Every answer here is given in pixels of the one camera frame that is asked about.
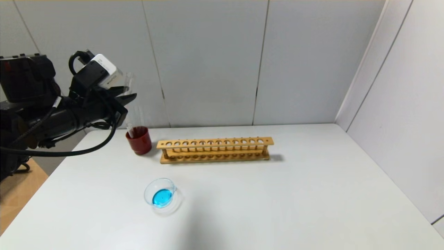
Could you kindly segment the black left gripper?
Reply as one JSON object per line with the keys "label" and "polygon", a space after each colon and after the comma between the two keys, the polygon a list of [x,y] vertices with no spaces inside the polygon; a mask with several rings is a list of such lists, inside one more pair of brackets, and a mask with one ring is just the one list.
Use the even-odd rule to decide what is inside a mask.
{"label": "black left gripper", "polygon": [[107,130],[119,127],[127,114],[124,107],[135,100],[136,93],[124,94],[128,86],[73,87],[67,105],[68,122],[66,131],[78,131],[85,128]]}

